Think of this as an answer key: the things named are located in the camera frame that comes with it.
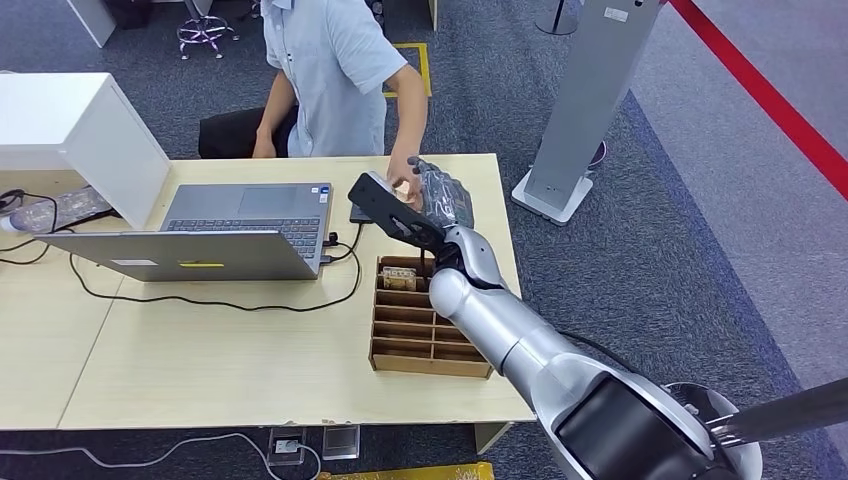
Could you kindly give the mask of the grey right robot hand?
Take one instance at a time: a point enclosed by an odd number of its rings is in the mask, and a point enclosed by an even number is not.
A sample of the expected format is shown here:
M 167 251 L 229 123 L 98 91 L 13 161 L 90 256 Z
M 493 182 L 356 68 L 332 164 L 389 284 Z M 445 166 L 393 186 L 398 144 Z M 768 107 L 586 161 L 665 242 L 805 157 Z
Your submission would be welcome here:
M 410 157 L 407 163 L 419 178 L 421 213 L 428 220 L 443 229 L 474 228 L 471 195 L 458 179 L 418 156 Z

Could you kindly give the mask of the person's left hand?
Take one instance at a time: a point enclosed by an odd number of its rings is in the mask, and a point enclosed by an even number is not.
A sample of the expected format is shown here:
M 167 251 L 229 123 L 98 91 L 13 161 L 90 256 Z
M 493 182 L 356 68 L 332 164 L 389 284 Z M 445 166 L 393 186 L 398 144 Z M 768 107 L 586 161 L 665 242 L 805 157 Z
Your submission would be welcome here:
M 388 181 L 395 196 L 404 204 L 420 212 L 423 206 L 421 183 L 414 168 L 408 163 L 409 156 L 393 152 L 387 169 Z

